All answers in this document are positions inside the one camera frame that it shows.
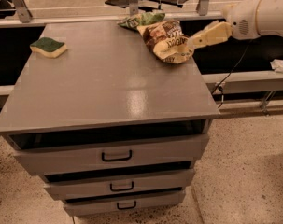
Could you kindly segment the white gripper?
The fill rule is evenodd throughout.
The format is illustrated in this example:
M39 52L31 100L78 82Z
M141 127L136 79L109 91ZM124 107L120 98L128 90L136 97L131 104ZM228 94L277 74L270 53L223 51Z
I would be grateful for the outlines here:
M188 40L188 47L199 49L226 42L232 35L238 40L256 39L257 9L261 0L243 0L226 5L221 13L227 21L212 21L203 30L195 33Z

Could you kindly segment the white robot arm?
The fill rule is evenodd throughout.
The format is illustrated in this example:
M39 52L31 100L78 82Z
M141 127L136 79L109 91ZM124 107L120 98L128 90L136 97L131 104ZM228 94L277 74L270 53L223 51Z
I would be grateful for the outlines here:
M188 39L192 50L261 36L283 37L283 0L243 0L221 10L225 21L213 21Z

